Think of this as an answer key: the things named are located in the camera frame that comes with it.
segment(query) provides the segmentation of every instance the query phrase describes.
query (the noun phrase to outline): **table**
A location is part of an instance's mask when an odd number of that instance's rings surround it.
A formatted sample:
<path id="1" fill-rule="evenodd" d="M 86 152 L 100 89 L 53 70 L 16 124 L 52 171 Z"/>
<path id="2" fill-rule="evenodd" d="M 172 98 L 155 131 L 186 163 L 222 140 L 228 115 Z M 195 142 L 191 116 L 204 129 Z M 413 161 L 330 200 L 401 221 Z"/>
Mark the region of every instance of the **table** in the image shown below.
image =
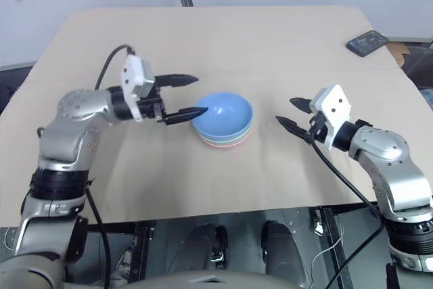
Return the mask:
<path id="1" fill-rule="evenodd" d="M 412 158 L 433 179 L 428 137 L 433 114 L 383 47 L 365 58 L 345 43 L 369 30 L 355 8 L 215 7 L 93 9 L 72 15 L 0 118 L 0 225 L 17 225 L 19 206 L 37 166 L 36 128 L 55 116 L 67 92 L 94 86 L 106 56 L 129 43 L 154 74 L 186 73 L 198 83 L 164 89 L 167 110 L 194 105 L 217 91 L 251 101 L 247 141 L 216 150 L 191 125 L 147 120 L 108 129 L 91 170 L 104 222 L 136 221 L 246 210 L 345 204 L 357 198 L 313 150 L 287 133 L 275 115 L 308 126 L 288 103 L 339 83 L 362 118 L 400 133 Z M 120 84 L 124 56 L 115 57 L 101 88 Z M 347 154 L 334 164 L 370 199 L 371 181 Z M 84 215 L 91 218 L 86 207 Z"/>

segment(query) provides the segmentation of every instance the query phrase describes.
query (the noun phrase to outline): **black cable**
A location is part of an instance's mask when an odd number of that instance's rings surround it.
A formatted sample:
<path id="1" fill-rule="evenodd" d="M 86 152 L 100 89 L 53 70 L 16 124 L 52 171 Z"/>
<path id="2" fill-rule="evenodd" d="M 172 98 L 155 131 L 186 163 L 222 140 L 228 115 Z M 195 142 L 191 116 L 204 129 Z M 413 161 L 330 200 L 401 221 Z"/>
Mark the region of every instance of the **black cable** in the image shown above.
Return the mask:
<path id="1" fill-rule="evenodd" d="M 358 248 L 349 256 L 347 260 L 342 264 L 342 266 L 337 270 L 336 274 L 332 277 L 332 279 L 329 281 L 325 289 L 331 288 L 332 284 L 336 279 L 340 276 L 340 274 L 343 272 L 343 270 L 347 267 L 347 265 L 358 255 L 359 252 L 361 252 L 372 240 L 374 240 L 380 232 L 383 230 L 384 226 L 380 224 L 378 230 L 376 230 L 374 233 L 368 237 L 364 243 L 358 246 Z"/>
<path id="2" fill-rule="evenodd" d="M 109 54 L 109 56 L 106 60 L 106 63 L 104 64 L 101 72 L 99 73 L 99 77 L 97 78 L 96 85 L 95 85 L 95 90 L 98 90 L 99 86 L 101 86 L 102 79 L 103 79 L 104 75 L 106 74 L 107 68 L 110 65 L 111 60 L 116 55 L 116 53 L 118 53 L 121 49 L 126 49 L 128 54 L 135 54 L 134 49 L 130 45 L 127 45 L 127 44 L 119 45 L 116 49 L 111 51 L 111 53 Z"/>
<path id="3" fill-rule="evenodd" d="M 326 156 L 323 154 L 323 152 L 320 151 L 320 149 L 317 147 L 315 140 L 311 141 L 311 145 L 314 149 L 314 151 L 317 153 L 317 155 L 322 159 L 322 161 L 325 163 L 326 166 L 329 167 L 331 171 L 334 172 L 335 175 L 344 183 L 346 186 L 356 194 L 358 198 L 361 199 L 362 202 L 364 202 L 367 207 L 370 209 L 370 211 L 382 222 L 382 215 L 380 214 L 380 211 L 370 202 L 364 195 L 326 158 Z"/>
<path id="4" fill-rule="evenodd" d="M 104 289 L 110 289 L 110 275 L 111 275 L 111 252 L 110 252 L 110 244 L 108 243 L 107 233 L 102 223 L 101 216 L 96 209 L 95 202 L 93 201 L 92 195 L 90 194 L 89 188 L 86 189 L 86 196 L 89 201 L 90 207 L 92 208 L 93 214 L 95 215 L 95 219 L 97 222 L 97 226 L 99 228 L 99 232 L 101 233 L 102 242 L 104 243 L 104 250 L 106 253 L 106 273 L 104 275 Z"/>

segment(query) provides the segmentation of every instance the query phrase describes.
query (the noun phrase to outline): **stacked bowls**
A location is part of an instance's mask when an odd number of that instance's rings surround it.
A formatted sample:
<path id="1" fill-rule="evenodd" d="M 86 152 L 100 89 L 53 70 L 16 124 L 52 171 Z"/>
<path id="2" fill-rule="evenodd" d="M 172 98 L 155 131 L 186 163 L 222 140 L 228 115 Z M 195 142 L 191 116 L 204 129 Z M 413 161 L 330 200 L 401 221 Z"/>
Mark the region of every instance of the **stacked bowls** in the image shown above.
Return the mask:
<path id="1" fill-rule="evenodd" d="M 215 93 L 196 106 L 208 110 L 192 122 L 201 140 L 214 147 L 232 147 L 245 140 L 252 128 L 253 109 L 242 96 Z"/>

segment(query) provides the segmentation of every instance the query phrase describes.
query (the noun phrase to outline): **floor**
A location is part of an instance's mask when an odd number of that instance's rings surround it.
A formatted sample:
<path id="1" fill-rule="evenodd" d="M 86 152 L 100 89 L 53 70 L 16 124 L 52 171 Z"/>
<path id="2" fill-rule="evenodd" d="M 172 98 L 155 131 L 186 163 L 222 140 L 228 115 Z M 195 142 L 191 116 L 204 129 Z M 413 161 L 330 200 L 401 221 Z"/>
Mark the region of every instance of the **floor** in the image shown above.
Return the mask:
<path id="1" fill-rule="evenodd" d="M 407 43 L 410 55 L 405 55 L 403 70 L 420 88 L 433 88 L 433 49 L 426 43 Z M 5 109 L 10 97 L 24 82 L 31 67 L 0 72 L 0 113 Z M 231 270 L 264 273 L 265 264 L 261 257 L 260 232 L 266 220 L 278 220 L 286 224 L 294 234 L 307 274 L 307 287 L 311 282 L 310 264 L 313 257 L 322 249 L 321 238 L 314 234 L 308 209 L 266 210 L 251 213 L 235 213 L 167 219 L 157 221 L 154 239 L 149 247 L 146 277 L 164 274 L 184 237 L 196 226 L 205 223 L 225 225 L 229 232 L 229 266 Z M 348 256 L 359 243 L 373 231 L 375 224 L 362 210 L 340 215 L 344 226 L 344 250 Z M 0 261 L 10 257 L 14 238 L 14 228 L 0 229 Z M 110 234 L 114 267 L 122 252 L 132 244 L 132 236 Z M 371 260 L 375 252 L 380 259 Z M 355 288 L 385 288 L 384 263 L 389 259 L 386 250 L 386 234 L 371 243 L 360 257 L 350 265 L 350 275 Z M 104 274 L 104 250 L 100 235 L 89 233 L 82 259 L 69 267 L 70 279 L 77 283 L 90 284 Z M 316 288 L 323 288 L 328 276 L 325 259 L 315 262 L 314 279 Z"/>

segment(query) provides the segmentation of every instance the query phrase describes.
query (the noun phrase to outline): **smartphone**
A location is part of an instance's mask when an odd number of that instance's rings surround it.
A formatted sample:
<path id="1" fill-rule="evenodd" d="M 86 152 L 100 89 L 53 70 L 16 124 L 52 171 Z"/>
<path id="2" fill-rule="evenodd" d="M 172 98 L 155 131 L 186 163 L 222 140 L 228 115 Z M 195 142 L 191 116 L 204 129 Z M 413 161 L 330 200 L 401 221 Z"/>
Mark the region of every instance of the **smartphone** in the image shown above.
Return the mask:
<path id="1" fill-rule="evenodd" d="M 387 44 L 390 40 L 376 30 L 369 30 L 365 34 L 349 41 L 346 47 L 360 57 L 365 57 L 371 52 Z"/>

